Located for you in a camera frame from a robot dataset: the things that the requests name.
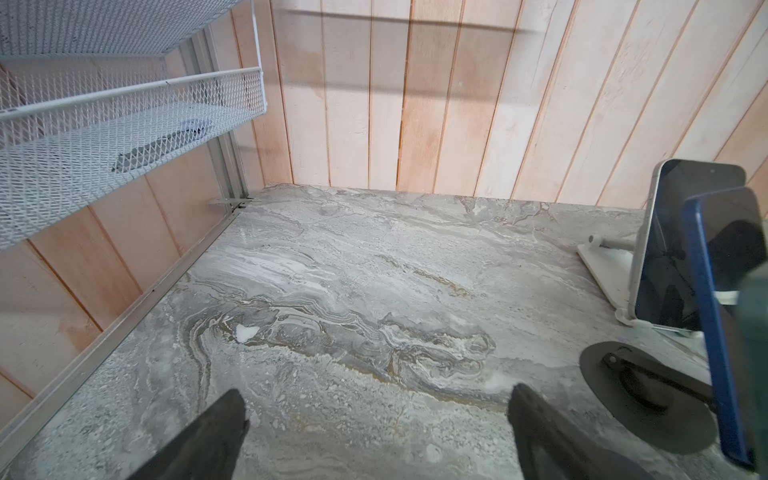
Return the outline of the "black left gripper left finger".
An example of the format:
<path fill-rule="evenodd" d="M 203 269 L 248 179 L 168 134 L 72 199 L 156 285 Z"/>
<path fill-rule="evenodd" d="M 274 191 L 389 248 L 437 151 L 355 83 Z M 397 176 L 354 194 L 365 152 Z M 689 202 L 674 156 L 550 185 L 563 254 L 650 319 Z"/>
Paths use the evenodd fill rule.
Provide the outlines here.
<path fill-rule="evenodd" d="M 245 401 L 230 389 L 130 477 L 230 479 L 249 427 Z"/>

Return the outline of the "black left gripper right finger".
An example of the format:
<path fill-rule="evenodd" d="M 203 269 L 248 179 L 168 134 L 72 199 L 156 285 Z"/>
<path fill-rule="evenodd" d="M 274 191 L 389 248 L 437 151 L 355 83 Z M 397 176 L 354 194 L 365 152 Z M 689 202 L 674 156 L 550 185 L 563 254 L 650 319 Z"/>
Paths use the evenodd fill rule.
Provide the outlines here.
<path fill-rule="evenodd" d="M 650 479 L 631 459 L 588 438 L 524 383 L 507 406 L 525 479 Z"/>

